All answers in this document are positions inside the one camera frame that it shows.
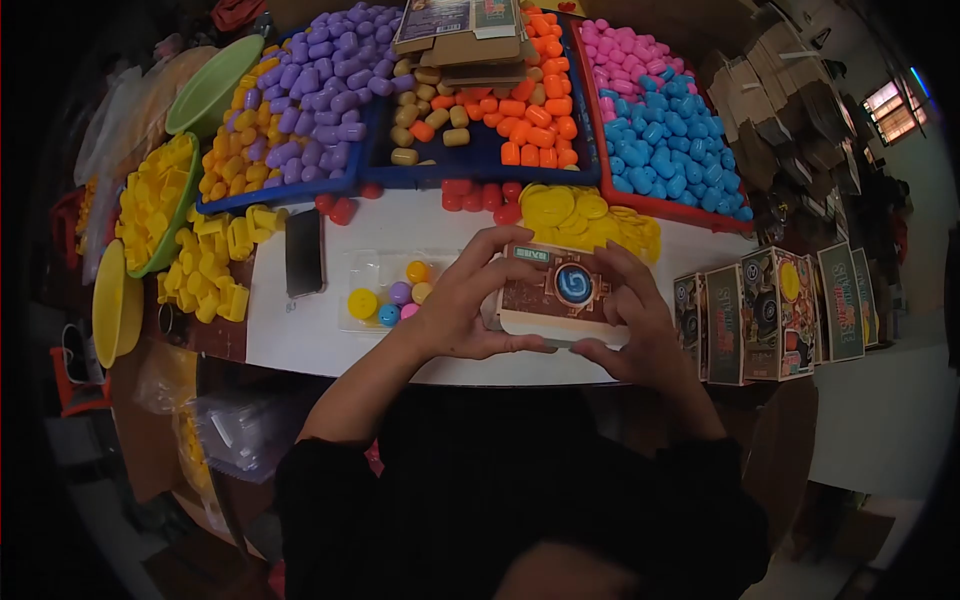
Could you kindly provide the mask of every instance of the yellow bowl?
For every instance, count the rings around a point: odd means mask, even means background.
[[[127,275],[123,242],[107,246],[93,286],[93,346],[106,369],[133,350],[143,324],[143,280]]]

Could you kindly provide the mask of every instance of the black shirt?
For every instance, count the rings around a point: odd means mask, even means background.
[[[642,597],[735,598],[763,578],[766,516],[734,440],[651,461],[598,435],[575,392],[540,393],[408,389],[379,479],[357,447],[298,443],[276,472],[288,600],[491,598],[540,540],[632,569]]]

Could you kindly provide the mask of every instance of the blue spiral logo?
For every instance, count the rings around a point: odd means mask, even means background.
[[[557,269],[556,285],[560,299],[572,306],[586,304],[593,296],[590,273],[577,264],[567,263]]]

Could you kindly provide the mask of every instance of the smartphone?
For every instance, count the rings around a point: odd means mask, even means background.
[[[324,216],[316,208],[287,217],[287,296],[318,294],[326,287]]]

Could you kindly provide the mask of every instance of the clear plastic tray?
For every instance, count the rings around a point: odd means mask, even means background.
[[[337,312],[338,326],[341,331],[350,333],[387,333],[389,327],[380,324],[373,315],[370,319],[361,321],[353,318],[347,310],[347,297],[357,288],[367,288],[376,294],[379,305],[391,303],[390,286],[397,281],[407,280],[407,265],[414,260],[420,260],[430,268],[430,277],[427,279],[435,284],[440,275],[453,264],[460,256],[459,250],[451,249],[422,249],[412,251],[379,251],[354,250],[345,252],[347,264],[350,268],[349,288],[347,293],[340,297]]]

